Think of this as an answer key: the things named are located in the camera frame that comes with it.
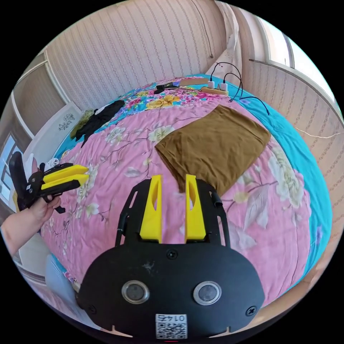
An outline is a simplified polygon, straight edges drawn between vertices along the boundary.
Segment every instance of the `pink floral bedspread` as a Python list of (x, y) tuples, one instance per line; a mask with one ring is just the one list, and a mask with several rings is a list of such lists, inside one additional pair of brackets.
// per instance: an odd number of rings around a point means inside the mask
[[(197, 120), (218, 104), (232, 107), (259, 123), (228, 97), (162, 107), (127, 117), (79, 143), (61, 162), (89, 167), (89, 180), (62, 195), (65, 214), (45, 224), (42, 237), (66, 268), (82, 282), (87, 268), (115, 244), (122, 207), (137, 183), (163, 175), (163, 242), (182, 243), (185, 194), (162, 163), (154, 146), (171, 131)], [(269, 304), (293, 286), (304, 272), (310, 247), (310, 198), (303, 176), (293, 170), (272, 137), (261, 156), (222, 197), (230, 243), (256, 268)]]

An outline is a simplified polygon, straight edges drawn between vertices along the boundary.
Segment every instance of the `bed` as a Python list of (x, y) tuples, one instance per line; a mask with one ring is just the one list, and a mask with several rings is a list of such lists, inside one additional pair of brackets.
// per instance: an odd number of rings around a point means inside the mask
[[(188, 78), (208, 78), (193, 75)], [(215, 84), (222, 82), (213, 78)], [(156, 83), (119, 97), (124, 107), (81, 148), (67, 137), (55, 157), (89, 168), (88, 182), (62, 195), (65, 214), (54, 213), (41, 235), (65, 276), (78, 288), (92, 261), (115, 244), (119, 214), (131, 188), (162, 174), (163, 242), (183, 242), (185, 194), (154, 146), (173, 130), (231, 107), (271, 133), (264, 152), (222, 197), (231, 247), (247, 257), (261, 279), (263, 306), (298, 284), (320, 259), (330, 238), (332, 211), (324, 178), (306, 143), (277, 111), (257, 99), (205, 94), (205, 85), (166, 90)]]

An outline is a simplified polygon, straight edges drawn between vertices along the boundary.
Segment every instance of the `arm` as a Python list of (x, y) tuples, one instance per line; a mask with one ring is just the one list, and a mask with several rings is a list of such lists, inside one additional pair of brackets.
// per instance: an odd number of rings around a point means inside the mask
[(1, 226), (1, 232), (11, 256), (13, 256), (43, 224), (29, 210), (10, 215)]
[(43, 224), (50, 219), (54, 208), (60, 205), (60, 197), (56, 197), (48, 204), (43, 198), (40, 198), (29, 209), (12, 214), (4, 221), (1, 232), (11, 256), (40, 230)]

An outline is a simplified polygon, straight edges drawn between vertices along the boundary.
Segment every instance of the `screw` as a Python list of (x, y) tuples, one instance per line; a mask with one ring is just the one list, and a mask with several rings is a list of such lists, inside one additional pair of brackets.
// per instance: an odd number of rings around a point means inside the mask
[(178, 252), (176, 250), (168, 250), (166, 254), (168, 259), (176, 259), (178, 257)]
[(251, 306), (247, 311), (246, 311), (246, 316), (252, 316), (256, 313), (257, 307), (256, 306)]
[(93, 306), (93, 305), (89, 305), (89, 306), (88, 306), (88, 309), (89, 309), (89, 311), (90, 311), (91, 314), (96, 314), (96, 312), (97, 312), (95, 306)]

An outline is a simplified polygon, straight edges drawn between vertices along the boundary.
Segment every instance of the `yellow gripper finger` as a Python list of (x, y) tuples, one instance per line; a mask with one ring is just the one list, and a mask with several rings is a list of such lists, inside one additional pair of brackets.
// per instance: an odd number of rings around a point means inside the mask
[(196, 177), (186, 175), (185, 243), (188, 240), (202, 241), (206, 236), (201, 201), (198, 194)]
[(140, 236), (143, 240), (162, 242), (162, 178), (153, 176), (150, 182), (148, 199), (143, 215)]
[(43, 181), (44, 183), (50, 183), (54, 180), (67, 178), (74, 175), (83, 175), (84, 173), (88, 172), (88, 170), (89, 169), (87, 167), (81, 165), (73, 165), (46, 175), (43, 178)]
[(46, 190), (46, 189), (49, 189), (53, 186), (57, 186), (57, 185), (61, 185), (61, 184), (64, 184), (64, 183), (68, 183), (68, 182), (71, 182), (73, 180), (77, 180), (80, 184), (80, 186), (82, 184), (84, 184), (87, 179), (89, 178), (89, 175), (74, 175), (74, 176), (70, 176), (70, 177), (66, 177), (66, 178), (61, 178), (61, 179), (57, 179), (57, 180), (53, 180), (49, 183), (45, 183), (42, 185), (41, 187), (41, 190)]

